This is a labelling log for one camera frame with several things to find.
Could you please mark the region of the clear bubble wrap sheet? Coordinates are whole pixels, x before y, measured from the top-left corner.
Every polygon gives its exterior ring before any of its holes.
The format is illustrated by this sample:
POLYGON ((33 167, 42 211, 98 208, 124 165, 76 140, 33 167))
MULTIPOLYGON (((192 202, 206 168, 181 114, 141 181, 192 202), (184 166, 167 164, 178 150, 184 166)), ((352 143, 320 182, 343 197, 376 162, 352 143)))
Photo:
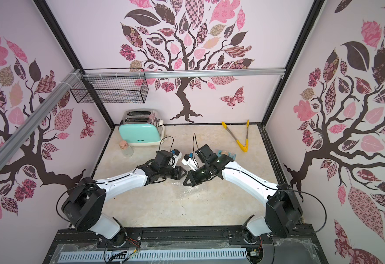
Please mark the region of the clear bubble wrap sheet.
POLYGON ((180 153, 176 156, 175 168, 177 171, 177 180, 183 179, 190 170, 196 171, 199 166, 196 159, 193 156, 193 153, 182 155, 180 153))

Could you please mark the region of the teal tape dispenser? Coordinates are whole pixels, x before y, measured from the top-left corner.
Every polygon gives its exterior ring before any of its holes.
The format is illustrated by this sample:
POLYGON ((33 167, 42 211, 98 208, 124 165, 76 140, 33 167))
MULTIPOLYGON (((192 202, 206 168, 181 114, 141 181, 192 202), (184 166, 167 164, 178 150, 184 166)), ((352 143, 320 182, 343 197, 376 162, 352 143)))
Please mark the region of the teal tape dispenser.
POLYGON ((218 157, 220 157, 221 155, 226 155, 226 156, 232 158, 233 160, 236 159, 236 154, 233 154, 233 153, 225 151, 225 150, 218 150, 216 152, 216 154, 217 154, 218 157))

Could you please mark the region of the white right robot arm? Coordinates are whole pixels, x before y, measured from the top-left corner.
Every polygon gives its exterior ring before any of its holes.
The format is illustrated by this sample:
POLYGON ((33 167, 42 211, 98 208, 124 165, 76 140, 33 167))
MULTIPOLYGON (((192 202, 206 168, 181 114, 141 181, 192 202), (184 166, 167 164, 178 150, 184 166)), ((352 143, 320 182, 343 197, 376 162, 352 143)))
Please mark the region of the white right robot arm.
POLYGON ((246 170, 230 156, 214 153, 208 145, 186 154, 182 164, 190 167, 183 183, 185 187, 195 187, 219 177, 240 187, 263 204, 265 214, 253 214, 242 225, 242 237, 249 244, 269 233, 287 238, 300 221, 302 208, 288 184, 266 181, 246 170))

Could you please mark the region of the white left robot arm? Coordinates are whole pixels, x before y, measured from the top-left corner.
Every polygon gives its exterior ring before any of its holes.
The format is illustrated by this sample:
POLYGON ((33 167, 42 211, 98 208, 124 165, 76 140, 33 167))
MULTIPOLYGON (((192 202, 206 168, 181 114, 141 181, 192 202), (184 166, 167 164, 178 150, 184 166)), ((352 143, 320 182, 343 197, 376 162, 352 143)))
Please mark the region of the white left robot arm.
POLYGON ((132 189, 167 178, 182 179, 187 172, 177 165, 181 158, 179 150, 159 150, 154 159, 127 173, 102 180, 86 177, 68 192, 61 210, 78 232, 93 232, 110 245, 120 247, 127 239, 127 231, 119 221, 102 212, 104 204, 132 189))

